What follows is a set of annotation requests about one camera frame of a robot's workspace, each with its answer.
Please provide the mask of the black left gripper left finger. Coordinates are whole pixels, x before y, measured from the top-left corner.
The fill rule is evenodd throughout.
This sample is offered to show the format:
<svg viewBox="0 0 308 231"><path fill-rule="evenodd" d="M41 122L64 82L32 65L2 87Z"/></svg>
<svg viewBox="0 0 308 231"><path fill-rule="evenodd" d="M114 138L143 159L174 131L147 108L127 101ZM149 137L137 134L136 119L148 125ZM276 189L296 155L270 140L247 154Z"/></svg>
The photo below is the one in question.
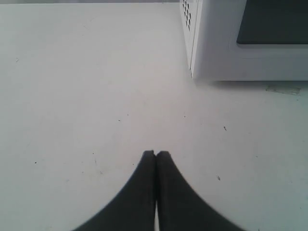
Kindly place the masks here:
<svg viewBox="0 0 308 231"><path fill-rule="evenodd" d="M155 219L155 154L143 152L119 193L77 231L153 231Z"/></svg>

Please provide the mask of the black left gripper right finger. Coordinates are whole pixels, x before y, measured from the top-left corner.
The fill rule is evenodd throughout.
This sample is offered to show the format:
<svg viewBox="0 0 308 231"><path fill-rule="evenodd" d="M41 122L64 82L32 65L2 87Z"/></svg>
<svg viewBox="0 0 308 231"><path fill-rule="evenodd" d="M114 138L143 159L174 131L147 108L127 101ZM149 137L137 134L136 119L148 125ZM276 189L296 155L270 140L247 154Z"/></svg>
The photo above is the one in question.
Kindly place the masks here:
<svg viewBox="0 0 308 231"><path fill-rule="evenodd" d="M156 155L156 186L161 231L236 230L192 189L167 151Z"/></svg>

